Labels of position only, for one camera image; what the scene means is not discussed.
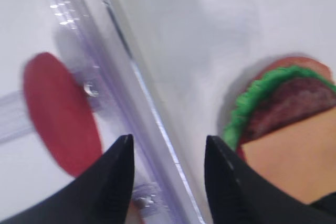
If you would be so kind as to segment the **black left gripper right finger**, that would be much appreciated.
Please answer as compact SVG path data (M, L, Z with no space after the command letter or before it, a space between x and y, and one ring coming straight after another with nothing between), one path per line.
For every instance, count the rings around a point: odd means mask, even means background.
M218 136L206 139L204 177L214 223L335 223L263 179Z

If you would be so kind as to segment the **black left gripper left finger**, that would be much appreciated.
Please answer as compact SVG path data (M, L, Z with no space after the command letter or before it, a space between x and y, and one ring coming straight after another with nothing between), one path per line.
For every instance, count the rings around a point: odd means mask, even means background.
M3 223L125 223L133 183L133 136L123 135L69 185Z

